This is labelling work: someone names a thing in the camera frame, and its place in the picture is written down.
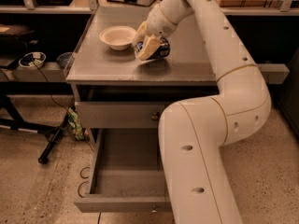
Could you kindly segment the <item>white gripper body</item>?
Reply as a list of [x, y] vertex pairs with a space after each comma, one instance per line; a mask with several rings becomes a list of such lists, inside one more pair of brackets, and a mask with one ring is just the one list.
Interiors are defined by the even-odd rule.
[[168, 37], [177, 29], [178, 16], [172, 7], [160, 3], [149, 12], [146, 24], [150, 34]]

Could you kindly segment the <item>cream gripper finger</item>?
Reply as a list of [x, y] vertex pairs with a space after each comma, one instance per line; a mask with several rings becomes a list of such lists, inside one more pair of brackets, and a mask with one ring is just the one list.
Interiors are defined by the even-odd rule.
[[148, 60], [160, 47], [161, 38], [157, 35], [146, 35], [142, 41], [135, 45], [135, 56], [141, 60]]
[[148, 25], [145, 21], [143, 21], [140, 24], [139, 28], [137, 29], [137, 32], [132, 41], [132, 45], [135, 46], [139, 43], [145, 45], [147, 42], [148, 34], [149, 34]]

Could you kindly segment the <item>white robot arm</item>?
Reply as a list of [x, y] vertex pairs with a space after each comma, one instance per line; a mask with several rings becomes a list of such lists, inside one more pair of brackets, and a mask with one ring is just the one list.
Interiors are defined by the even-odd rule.
[[176, 224], [243, 224], [220, 148], [259, 131], [271, 109], [260, 69], [215, 0], [163, 0], [141, 23], [135, 55], [149, 60], [178, 24], [194, 15], [218, 94], [168, 106], [158, 126]]

